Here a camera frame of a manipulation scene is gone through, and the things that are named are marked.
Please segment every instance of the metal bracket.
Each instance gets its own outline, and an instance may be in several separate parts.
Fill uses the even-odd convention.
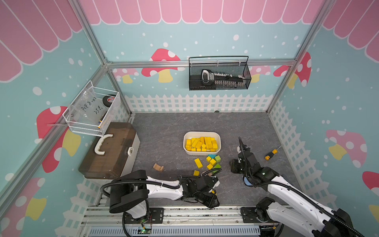
[[[163,208],[150,208],[151,218],[144,224],[162,224],[163,223]],[[139,219],[134,219],[130,214],[125,215],[125,224],[139,224]]]

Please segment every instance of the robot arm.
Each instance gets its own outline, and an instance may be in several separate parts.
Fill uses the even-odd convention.
[[[265,197],[257,204],[258,220],[267,222],[271,219],[281,222],[307,237],[363,237],[352,227],[350,216],[345,211],[334,211],[316,202],[270,167],[261,167],[250,148],[242,143],[241,138],[239,140],[238,160],[231,161],[231,171],[243,174],[247,186],[262,187],[296,211]]]

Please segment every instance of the white plastic bin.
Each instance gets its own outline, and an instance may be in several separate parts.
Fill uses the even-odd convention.
[[[192,138],[199,138],[199,137],[214,137],[218,149],[215,152],[210,152],[210,151],[187,151],[186,150],[186,143],[187,139],[192,139]],[[186,151],[188,155],[216,155],[220,150],[221,150],[221,138],[220,135],[216,132],[187,132],[186,135],[184,135],[183,139],[183,149]]]

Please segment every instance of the white polka dot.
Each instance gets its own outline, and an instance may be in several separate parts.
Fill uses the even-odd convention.
[[[41,188],[41,187],[45,184],[45,181],[46,181],[45,178],[40,178],[40,179],[37,181],[37,186]]]
[[[4,231],[5,228],[8,227],[9,223],[10,223],[9,218],[8,218],[8,217],[4,217],[4,218],[0,221],[1,231]]]
[[[16,202],[14,202],[14,205],[16,207],[20,207],[26,203],[28,199],[25,196],[21,196],[18,199],[16,199]]]
[[[353,160],[353,165],[357,168],[360,168],[360,162],[357,160]]]
[[[56,161],[60,161],[61,160],[61,154],[62,154],[62,147],[60,148],[57,148],[54,152],[54,159]]]
[[[340,135],[340,136],[343,136],[343,135],[346,134],[346,132],[345,131],[339,131],[339,130],[337,130],[337,134]]]
[[[362,144],[360,146],[360,150],[363,151],[363,152],[367,152],[367,145],[366,144]]]
[[[61,112],[61,107],[60,106],[51,107],[50,112],[52,112],[55,115],[58,115]]]
[[[20,231],[23,228],[25,217],[21,218],[16,224],[16,230]]]
[[[173,57],[176,56],[176,55],[175,55],[173,52],[171,52],[171,51],[168,51],[167,54],[168,54],[168,56],[169,56],[170,58],[173,58]]]
[[[348,141],[347,143],[346,143],[346,148],[347,149],[353,149],[354,148],[354,143],[352,143],[351,141]]]
[[[5,180],[6,180],[6,181],[9,181],[9,180],[11,180],[11,179],[13,178],[13,176],[14,176],[13,173],[6,174],[6,176],[5,176]]]
[[[303,64],[299,64],[298,66],[298,72],[301,72],[301,70],[303,70]]]
[[[42,95],[42,90],[38,86],[33,87],[33,93],[37,96]]]
[[[331,140],[334,143],[337,143],[337,139],[335,137],[330,137],[329,140]]]

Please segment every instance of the black cable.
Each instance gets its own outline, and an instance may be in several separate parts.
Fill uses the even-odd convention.
[[[180,185],[171,186],[168,184],[163,184],[163,183],[148,181],[148,180],[123,180],[123,181],[117,181],[117,182],[111,182],[108,184],[104,184],[103,186],[100,187],[100,192],[102,192],[105,196],[110,197],[111,195],[108,192],[106,192],[104,189],[107,187],[115,186],[115,185],[119,185],[119,184],[151,184],[151,185],[162,186],[162,187],[170,188],[170,189],[180,188]]]
[[[347,228],[348,230],[350,230],[351,232],[353,232],[356,236],[358,237],[364,237],[360,232],[358,232],[356,229],[354,229],[353,227],[349,226],[348,224],[346,224],[345,222],[341,221],[339,218],[335,217],[333,214],[329,213],[328,211],[324,210],[322,207],[320,207],[317,203],[315,203],[314,201],[312,201],[310,198],[308,198],[305,194],[303,194],[301,191],[291,187],[291,186],[288,186],[288,185],[285,185],[285,184],[282,184],[282,183],[279,183],[279,182],[276,182],[276,181],[269,181],[269,182],[263,182],[263,183],[260,183],[260,184],[255,184],[256,187],[261,187],[261,186],[264,186],[264,185],[269,185],[269,184],[274,184],[274,185],[279,185],[279,186],[282,186],[282,187],[285,187],[286,189],[288,190],[291,190],[293,192],[295,192],[297,195],[301,196],[302,198],[304,198],[306,201],[308,201],[310,204],[312,204],[315,208],[317,208],[318,210],[320,210],[321,213],[325,213],[325,215],[329,216],[330,218],[334,219],[336,222],[338,222],[340,225],[344,226],[345,228]]]
[[[277,233],[274,237],[279,237],[279,235],[280,235],[280,234],[282,233],[282,231],[283,231],[283,228],[284,228],[284,224],[282,223],[282,225],[281,225],[281,227],[280,227],[278,233]]]

